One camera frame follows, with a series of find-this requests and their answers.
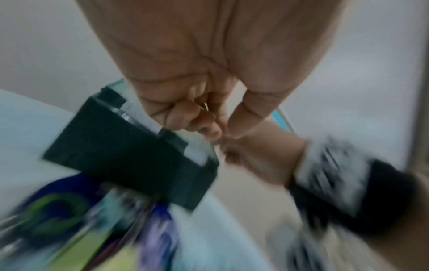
white wall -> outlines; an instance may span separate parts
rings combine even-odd
[[[427,0],[356,0],[334,48],[282,106],[296,131],[351,139],[403,167],[428,27]]]
[[[73,0],[0,2],[0,88],[76,111],[120,77]]]

hand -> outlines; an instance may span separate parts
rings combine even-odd
[[[288,187],[306,141],[263,121],[241,138],[222,137],[219,144],[227,163],[244,167],[269,184]]]
[[[239,137],[313,70],[346,0],[78,0],[147,113],[167,129]],[[227,125],[225,101],[248,88]]]

wrist strap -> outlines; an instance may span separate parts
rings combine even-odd
[[[416,194],[411,176],[331,138],[308,147],[294,177],[290,192],[299,210],[362,235],[387,230]]]

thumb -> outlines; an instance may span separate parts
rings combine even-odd
[[[286,98],[285,93],[258,93],[247,90],[243,101],[236,107],[228,121],[228,131],[234,138],[246,134],[268,117]]]

blue strip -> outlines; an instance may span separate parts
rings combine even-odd
[[[277,121],[280,127],[290,132],[289,127],[287,126],[286,122],[283,120],[283,118],[281,117],[280,113],[277,110],[273,112],[273,118]]]

